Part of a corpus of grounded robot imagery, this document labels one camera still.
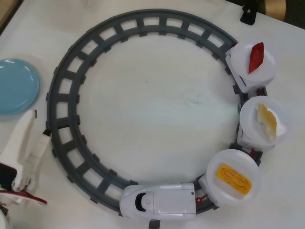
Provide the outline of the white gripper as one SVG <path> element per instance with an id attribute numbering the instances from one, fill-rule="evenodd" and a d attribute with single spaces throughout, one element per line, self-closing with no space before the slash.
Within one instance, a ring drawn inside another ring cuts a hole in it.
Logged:
<path id="1" fill-rule="evenodd" d="M 51 142 L 51 130 L 44 130 L 35 147 L 26 156 L 26 148 L 36 110 L 28 110 L 15 125 L 0 155 L 0 187 L 22 191 L 38 187 L 41 167 Z"/>

